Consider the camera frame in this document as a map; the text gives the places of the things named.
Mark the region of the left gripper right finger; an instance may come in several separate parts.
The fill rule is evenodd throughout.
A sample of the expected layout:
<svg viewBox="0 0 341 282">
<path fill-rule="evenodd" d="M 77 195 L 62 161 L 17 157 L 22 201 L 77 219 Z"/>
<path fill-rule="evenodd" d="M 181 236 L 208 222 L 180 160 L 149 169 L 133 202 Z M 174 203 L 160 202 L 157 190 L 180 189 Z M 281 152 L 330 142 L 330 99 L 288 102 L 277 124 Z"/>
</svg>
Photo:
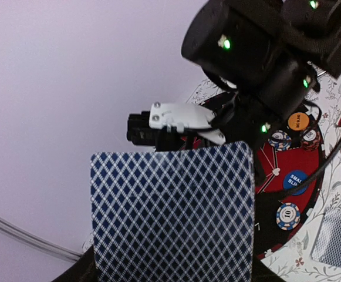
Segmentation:
<svg viewBox="0 0 341 282">
<path fill-rule="evenodd" d="M 285 282 L 277 274 L 267 268 L 257 257 L 252 261 L 252 282 Z"/>
</svg>

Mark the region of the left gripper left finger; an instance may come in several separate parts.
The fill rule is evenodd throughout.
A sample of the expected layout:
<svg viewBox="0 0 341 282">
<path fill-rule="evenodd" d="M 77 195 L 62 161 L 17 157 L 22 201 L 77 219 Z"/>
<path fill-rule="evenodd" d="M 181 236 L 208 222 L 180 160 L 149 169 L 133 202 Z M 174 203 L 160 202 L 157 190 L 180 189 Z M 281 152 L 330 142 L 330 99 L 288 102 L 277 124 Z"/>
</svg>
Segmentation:
<svg viewBox="0 0 341 282">
<path fill-rule="evenodd" d="M 93 246 L 71 268 L 52 282 L 98 282 Z"/>
</svg>

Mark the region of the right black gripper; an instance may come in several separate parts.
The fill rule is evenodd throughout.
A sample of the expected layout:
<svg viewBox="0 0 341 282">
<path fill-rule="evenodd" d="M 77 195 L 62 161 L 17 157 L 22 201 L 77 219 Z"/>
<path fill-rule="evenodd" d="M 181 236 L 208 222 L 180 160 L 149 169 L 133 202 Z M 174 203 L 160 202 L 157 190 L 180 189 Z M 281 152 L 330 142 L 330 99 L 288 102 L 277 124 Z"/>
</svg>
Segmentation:
<svg viewBox="0 0 341 282">
<path fill-rule="evenodd" d="M 253 152 L 279 127 L 279 117 L 255 98 L 232 98 L 212 121 L 225 135 L 226 142 L 245 142 Z"/>
</svg>

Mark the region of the orange big blind button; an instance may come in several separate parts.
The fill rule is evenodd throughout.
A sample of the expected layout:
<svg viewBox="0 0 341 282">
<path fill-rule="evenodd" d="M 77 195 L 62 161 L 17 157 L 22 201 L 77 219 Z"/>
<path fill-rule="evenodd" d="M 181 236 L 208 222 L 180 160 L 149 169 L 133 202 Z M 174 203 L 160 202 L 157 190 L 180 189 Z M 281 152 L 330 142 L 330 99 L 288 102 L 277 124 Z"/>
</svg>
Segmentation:
<svg viewBox="0 0 341 282">
<path fill-rule="evenodd" d="M 303 112 L 293 113 L 288 119 L 288 127 L 294 131 L 305 130 L 309 126 L 309 116 Z"/>
</svg>

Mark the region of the blue ten poker chip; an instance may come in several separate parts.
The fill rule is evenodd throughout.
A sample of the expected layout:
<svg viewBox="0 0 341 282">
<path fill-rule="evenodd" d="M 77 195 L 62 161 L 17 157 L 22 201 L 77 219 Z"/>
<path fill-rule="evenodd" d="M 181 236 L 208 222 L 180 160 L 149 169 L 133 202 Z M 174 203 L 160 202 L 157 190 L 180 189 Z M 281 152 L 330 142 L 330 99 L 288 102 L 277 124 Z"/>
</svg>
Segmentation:
<svg viewBox="0 0 341 282">
<path fill-rule="evenodd" d="M 282 230 L 293 230 L 301 220 L 301 213 L 294 203 L 284 203 L 276 211 L 276 223 Z"/>
</svg>

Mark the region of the red hundred poker chip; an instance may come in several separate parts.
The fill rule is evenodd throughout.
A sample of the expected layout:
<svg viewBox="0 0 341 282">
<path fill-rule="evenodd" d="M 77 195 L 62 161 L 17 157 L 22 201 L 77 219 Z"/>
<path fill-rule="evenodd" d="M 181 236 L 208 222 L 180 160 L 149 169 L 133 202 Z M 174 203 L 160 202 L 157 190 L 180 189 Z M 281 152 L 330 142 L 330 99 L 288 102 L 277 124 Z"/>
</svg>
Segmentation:
<svg viewBox="0 0 341 282">
<path fill-rule="evenodd" d="M 314 151 L 319 147 L 321 133 L 318 130 L 312 129 L 305 133 L 305 130 L 301 131 L 301 148 L 305 151 Z"/>
</svg>

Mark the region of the blue small blind button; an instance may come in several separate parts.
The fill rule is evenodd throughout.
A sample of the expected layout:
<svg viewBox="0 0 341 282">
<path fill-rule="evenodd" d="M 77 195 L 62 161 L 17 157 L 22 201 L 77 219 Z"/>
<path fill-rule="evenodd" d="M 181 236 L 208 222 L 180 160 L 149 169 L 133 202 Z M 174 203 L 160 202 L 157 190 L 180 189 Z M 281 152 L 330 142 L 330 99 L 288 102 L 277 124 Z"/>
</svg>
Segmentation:
<svg viewBox="0 0 341 282">
<path fill-rule="evenodd" d="M 283 180 L 283 189 L 289 190 L 300 185 L 308 178 L 308 175 L 302 170 L 293 170 L 289 172 Z"/>
</svg>

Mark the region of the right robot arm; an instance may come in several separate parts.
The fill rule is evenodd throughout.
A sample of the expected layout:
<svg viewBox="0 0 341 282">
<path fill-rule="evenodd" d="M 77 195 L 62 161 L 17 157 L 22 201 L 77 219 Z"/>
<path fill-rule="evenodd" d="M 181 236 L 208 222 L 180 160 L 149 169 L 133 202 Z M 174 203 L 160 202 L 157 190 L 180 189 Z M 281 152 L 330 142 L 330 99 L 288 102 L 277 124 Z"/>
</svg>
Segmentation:
<svg viewBox="0 0 341 282">
<path fill-rule="evenodd" d="M 258 150 L 318 92 L 317 69 L 341 75 L 341 1 L 208 1 L 190 24 L 181 55 L 235 97 L 211 122 L 227 143 Z"/>
</svg>

